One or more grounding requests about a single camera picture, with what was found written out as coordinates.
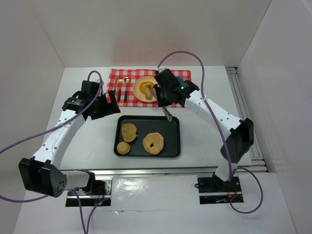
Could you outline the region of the metal tongs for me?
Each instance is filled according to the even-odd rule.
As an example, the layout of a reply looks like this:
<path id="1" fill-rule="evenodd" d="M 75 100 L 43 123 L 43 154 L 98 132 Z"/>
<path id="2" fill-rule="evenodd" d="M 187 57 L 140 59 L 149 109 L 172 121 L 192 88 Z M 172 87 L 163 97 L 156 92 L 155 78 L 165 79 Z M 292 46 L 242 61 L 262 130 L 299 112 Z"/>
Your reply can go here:
<path id="1" fill-rule="evenodd" d="M 156 91 L 152 86 L 149 86 L 149 91 L 153 95 L 153 97 L 157 100 Z M 163 113 L 165 114 L 167 120 L 169 122 L 171 122 L 172 118 L 173 118 L 172 114 L 168 111 L 168 109 L 166 107 L 161 107 L 161 109 L 162 109 Z"/>

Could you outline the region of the small round bun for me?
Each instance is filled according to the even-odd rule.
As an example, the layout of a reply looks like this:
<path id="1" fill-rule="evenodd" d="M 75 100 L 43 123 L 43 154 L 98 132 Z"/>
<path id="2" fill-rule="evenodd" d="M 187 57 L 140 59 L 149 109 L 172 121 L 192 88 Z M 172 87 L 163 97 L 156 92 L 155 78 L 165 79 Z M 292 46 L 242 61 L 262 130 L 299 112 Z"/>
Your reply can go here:
<path id="1" fill-rule="evenodd" d="M 152 100 L 154 98 L 154 92 L 152 89 L 145 90 L 144 95 L 147 100 Z"/>

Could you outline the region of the orange glazed donut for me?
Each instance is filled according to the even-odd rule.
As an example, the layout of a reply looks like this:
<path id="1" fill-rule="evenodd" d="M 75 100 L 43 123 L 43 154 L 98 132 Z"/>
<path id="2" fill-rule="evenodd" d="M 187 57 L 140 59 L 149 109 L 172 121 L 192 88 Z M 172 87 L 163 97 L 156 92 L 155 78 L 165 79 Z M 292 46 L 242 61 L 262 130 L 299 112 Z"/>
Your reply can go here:
<path id="1" fill-rule="evenodd" d="M 153 82 L 150 82 L 150 81 L 145 81 L 145 82 L 142 82 L 139 86 L 139 90 L 145 94 L 147 92 L 149 92 L 149 89 L 150 87 L 153 87 L 154 86 L 154 83 Z"/>

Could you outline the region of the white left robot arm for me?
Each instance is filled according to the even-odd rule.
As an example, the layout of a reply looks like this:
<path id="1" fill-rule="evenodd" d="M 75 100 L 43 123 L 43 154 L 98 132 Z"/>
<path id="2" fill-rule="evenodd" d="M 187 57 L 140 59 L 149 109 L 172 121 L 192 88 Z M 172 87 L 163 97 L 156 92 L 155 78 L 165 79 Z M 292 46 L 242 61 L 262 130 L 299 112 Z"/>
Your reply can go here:
<path id="1" fill-rule="evenodd" d="M 60 118 L 43 145 L 31 158 L 23 158 L 19 163 L 19 171 L 25 189 L 59 197 L 64 191 L 82 189 L 85 194 L 91 194 L 99 185 L 95 174 L 85 169 L 60 171 L 63 156 L 75 134 L 83 126 L 86 119 L 92 120 L 108 115 L 120 113 L 114 91 L 109 91 L 110 102 L 105 95 L 97 97 L 95 102 L 87 107 L 89 94 L 78 93 L 79 98 L 68 98 L 63 107 Z"/>

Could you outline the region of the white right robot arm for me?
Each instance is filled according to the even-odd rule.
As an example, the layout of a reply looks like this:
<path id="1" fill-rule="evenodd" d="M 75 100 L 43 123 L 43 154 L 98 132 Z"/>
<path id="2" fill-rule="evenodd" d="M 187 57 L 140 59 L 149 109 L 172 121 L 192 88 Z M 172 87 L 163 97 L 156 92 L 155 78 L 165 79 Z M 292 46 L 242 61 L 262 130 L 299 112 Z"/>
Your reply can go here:
<path id="1" fill-rule="evenodd" d="M 179 82 L 173 77 L 165 81 L 157 78 L 156 82 L 154 91 L 159 107 L 179 104 L 219 131 L 223 142 L 220 149 L 222 159 L 212 180 L 219 188 L 229 186 L 239 161 L 254 143 L 254 123 L 249 118 L 241 119 L 230 114 L 189 80 Z"/>

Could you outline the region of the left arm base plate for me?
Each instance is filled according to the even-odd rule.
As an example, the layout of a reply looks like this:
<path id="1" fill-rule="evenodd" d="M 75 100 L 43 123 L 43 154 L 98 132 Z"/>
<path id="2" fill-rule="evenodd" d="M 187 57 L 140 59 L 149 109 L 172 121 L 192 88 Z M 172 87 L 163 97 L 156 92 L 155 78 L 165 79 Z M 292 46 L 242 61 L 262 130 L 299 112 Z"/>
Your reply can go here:
<path id="1" fill-rule="evenodd" d="M 75 189 L 82 207 L 100 207 L 111 206 L 111 192 L 113 181 L 111 179 L 97 180 L 95 188 L 91 192 L 85 192 L 82 189 Z"/>

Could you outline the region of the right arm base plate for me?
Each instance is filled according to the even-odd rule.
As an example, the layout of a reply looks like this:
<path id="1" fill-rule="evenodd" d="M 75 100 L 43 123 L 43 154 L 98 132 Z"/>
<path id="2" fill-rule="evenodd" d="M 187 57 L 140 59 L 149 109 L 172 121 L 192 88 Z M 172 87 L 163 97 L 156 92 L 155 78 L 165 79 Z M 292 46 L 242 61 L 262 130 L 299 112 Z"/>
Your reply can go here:
<path id="1" fill-rule="evenodd" d="M 194 185 L 199 192 L 200 204 L 243 203 L 240 180 L 237 176 L 227 184 L 218 184 L 212 177 L 199 177 Z"/>

